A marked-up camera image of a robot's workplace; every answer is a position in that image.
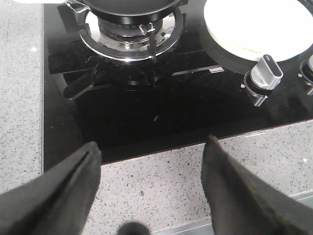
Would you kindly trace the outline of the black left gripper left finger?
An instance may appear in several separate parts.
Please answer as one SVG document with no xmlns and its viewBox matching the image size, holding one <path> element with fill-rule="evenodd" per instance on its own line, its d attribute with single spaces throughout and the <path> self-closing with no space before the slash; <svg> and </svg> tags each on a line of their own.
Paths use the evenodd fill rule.
<svg viewBox="0 0 313 235">
<path fill-rule="evenodd" d="M 101 176 L 95 142 L 77 149 L 38 178 L 0 196 L 2 235 L 80 235 Z"/>
</svg>

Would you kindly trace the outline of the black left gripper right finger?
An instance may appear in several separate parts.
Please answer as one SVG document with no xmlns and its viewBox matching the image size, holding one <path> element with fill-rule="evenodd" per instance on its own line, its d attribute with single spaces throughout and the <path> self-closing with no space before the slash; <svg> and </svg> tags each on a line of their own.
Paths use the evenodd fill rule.
<svg viewBox="0 0 313 235">
<path fill-rule="evenodd" d="M 311 235 L 313 210 L 243 167 L 208 136 L 201 183 L 216 235 Z"/>
</svg>

